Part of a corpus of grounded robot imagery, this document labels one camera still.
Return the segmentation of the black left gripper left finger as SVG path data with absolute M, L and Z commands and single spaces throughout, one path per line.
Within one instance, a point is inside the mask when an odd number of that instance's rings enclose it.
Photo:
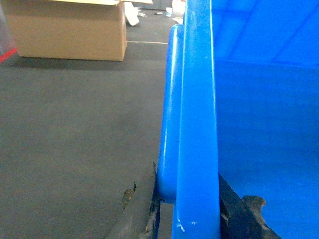
M 156 163 L 151 163 L 107 239 L 157 239 L 160 225 L 160 196 Z

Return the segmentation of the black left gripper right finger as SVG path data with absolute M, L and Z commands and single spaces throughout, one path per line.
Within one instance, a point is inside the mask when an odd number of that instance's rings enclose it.
M 222 239 L 278 239 L 266 225 L 260 196 L 240 198 L 222 176 L 219 176 L 220 228 Z

